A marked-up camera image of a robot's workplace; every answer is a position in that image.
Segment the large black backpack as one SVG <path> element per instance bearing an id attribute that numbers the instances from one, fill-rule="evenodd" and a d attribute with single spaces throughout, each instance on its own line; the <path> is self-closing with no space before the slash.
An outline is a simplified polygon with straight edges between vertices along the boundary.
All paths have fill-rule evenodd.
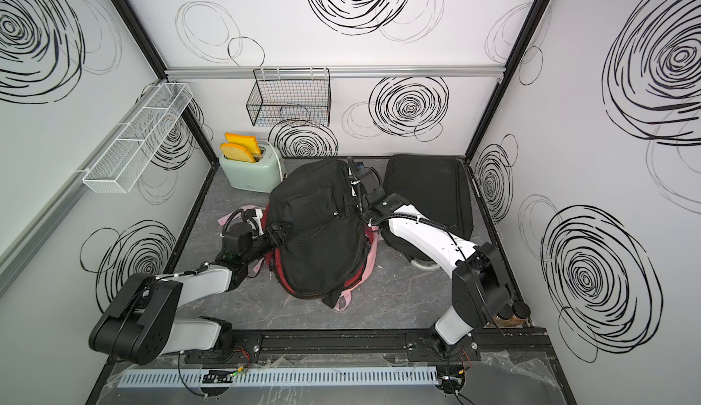
<path id="1" fill-rule="evenodd" d="M 467 174 L 454 157 L 397 154 L 389 159 L 384 190 L 405 198 L 425 218 L 468 241 L 474 229 Z"/>

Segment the pink backpack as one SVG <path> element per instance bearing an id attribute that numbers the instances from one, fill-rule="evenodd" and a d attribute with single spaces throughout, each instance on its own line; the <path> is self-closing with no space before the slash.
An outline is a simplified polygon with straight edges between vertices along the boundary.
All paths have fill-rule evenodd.
<path id="1" fill-rule="evenodd" d="M 222 228 L 222 231 L 225 231 L 225 225 L 227 223 L 231 223 L 235 219 L 244 220 L 244 211 L 251 207 L 261 208 L 254 205 L 245 205 L 242 208 L 239 208 L 233 211 L 232 213 L 228 213 L 227 215 L 224 215 L 223 217 L 219 218 L 217 222 Z M 265 225 L 268 211 L 266 209 L 263 210 L 264 216 L 262 219 L 262 223 Z M 344 287 L 342 288 L 338 298 L 332 296 L 332 308 L 339 312 L 343 312 L 346 308 L 348 308 L 350 302 L 352 301 L 352 291 L 355 290 L 358 286 L 360 286 L 363 282 L 365 282 L 374 271 L 378 244 L 382 239 L 382 236 L 380 235 L 379 228 L 374 226 L 365 228 L 365 236 L 367 238 L 367 241 L 369 242 L 370 250 L 367 255 L 367 259 L 365 261 L 364 266 L 361 268 L 361 271 L 358 271 L 353 278 L 351 278 L 344 284 Z M 286 278 L 282 275 L 281 253 L 279 253 L 279 250 L 274 250 L 272 253 L 266 254 L 263 258 L 256 262 L 253 270 L 255 272 L 259 272 L 262 269 L 263 265 L 266 265 L 271 272 L 275 273 L 279 283 L 283 286 L 283 288 L 285 288 L 288 291 L 288 293 L 290 293 L 290 295 L 292 295 L 291 286 L 286 281 Z"/>

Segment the red and black backpack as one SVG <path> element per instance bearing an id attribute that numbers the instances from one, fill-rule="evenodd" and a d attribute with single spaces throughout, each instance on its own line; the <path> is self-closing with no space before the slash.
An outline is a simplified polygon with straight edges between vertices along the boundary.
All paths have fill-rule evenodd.
<path id="1" fill-rule="evenodd" d="M 344 310 L 363 282 L 374 235 L 361 218 L 348 162 L 326 158 L 295 169 L 269 195 L 267 228 L 283 232 L 268 267 L 298 299 Z"/>

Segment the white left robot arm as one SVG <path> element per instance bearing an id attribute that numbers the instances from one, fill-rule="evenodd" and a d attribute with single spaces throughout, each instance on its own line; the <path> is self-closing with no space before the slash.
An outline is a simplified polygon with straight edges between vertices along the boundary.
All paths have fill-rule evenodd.
<path id="1" fill-rule="evenodd" d="M 115 359 L 146 365 L 169 354 L 213 352 L 228 359 L 234 352 L 231 324 L 215 317 L 181 319 L 193 302 L 233 291 L 282 246 L 287 222 L 268 220 L 266 211 L 245 207 L 221 226 L 222 248 L 212 262 L 181 273 L 129 277 L 89 334 L 89 348 Z"/>

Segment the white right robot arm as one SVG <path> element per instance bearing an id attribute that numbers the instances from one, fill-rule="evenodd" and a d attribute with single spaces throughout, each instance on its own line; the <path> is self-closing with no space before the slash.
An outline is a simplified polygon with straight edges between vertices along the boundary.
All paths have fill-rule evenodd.
<path id="1" fill-rule="evenodd" d="M 438 348 L 453 348 L 512 305 L 514 285 L 500 251 L 470 239 L 471 193 L 461 160 L 394 155 L 383 177 L 357 162 L 349 164 L 370 227 L 409 261 L 437 267 L 451 279 L 450 306 L 432 326 Z"/>

